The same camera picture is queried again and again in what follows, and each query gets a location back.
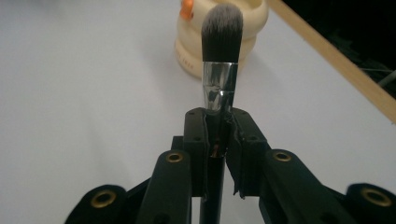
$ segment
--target gray bristles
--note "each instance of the gray bristles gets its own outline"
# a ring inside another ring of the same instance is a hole
[[[202,25],[204,62],[238,63],[243,17],[238,7],[219,4],[206,15]]]

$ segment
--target brass grommet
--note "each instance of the brass grommet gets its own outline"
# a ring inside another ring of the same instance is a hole
[[[166,156],[166,160],[169,162],[179,162],[183,160],[183,155],[178,152],[172,152]]]
[[[273,156],[277,161],[291,161],[291,156],[286,152],[275,152]]]
[[[103,208],[112,203],[117,198],[117,194],[109,189],[104,189],[95,194],[91,199],[91,206],[95,208]]]
[[[361,190],[361,195],[365,200],[378,206],[389,207],[392,205],[392,200],[377,189],[364,188]]]

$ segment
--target screw hole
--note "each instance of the screw hole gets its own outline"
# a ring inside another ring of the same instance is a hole
[[[320,220],[322,220],[326,224],[338,224],[338,218],[331,214],[331,213],[324,213],[321,217]]]
[[[274,153],[274,158],[277,161],[291,161],[291,156],[285,152],[276,152]]]
[[[364,188],[361,190],[361,195],[365,200],[378,206],[389,207],[392,205],[390,198],[383,192],[376,189]]]
[[[105,189],[97,192],[91,199],[91,206],[95,208],[103,208],[112,204],[116,200],[116,193],[112,190]]]
[[[169,162],[179,162],[183,160],[183,155],[181,155],[180,153],[170,153],[166,157],[166,160]]]

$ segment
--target silver ferrule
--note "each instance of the silver ferrule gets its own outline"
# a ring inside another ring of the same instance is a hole
[[[204,62],[203,87],[207,112],[231,111],[238,63]]]

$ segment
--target white tabletop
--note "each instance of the white tabletop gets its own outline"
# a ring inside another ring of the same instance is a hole
[[[176,0],[0,2],[0,223],[63,223],[89,190],[151,176],[203,104],[175,57],[178,11]],[[234,106],[324,185],[396,192],[396,126],[273,11]],[[232,190],[227,174],[222,223],[261,223],[257,199]]]

